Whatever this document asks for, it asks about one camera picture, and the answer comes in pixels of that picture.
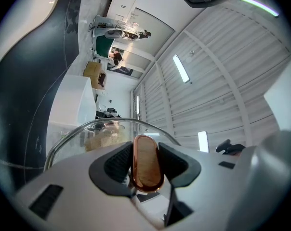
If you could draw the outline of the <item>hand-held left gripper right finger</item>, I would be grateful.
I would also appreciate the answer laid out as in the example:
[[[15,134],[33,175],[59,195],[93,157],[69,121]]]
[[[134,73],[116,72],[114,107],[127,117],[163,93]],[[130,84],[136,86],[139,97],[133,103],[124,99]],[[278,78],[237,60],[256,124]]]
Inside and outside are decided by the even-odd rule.
[[[256,147],[240,156],[159,143],[161,169],[171,185],[166,231],[226,231],[244,194]]]

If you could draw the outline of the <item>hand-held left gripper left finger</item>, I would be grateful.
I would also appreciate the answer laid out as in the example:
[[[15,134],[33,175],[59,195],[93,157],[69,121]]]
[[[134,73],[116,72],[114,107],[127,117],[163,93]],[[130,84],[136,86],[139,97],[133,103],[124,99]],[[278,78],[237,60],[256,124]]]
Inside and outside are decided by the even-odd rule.
[[[17,192],[16,209],[37,231],[157,231],[104,169],[130,148],[124,142],[57,162]]]

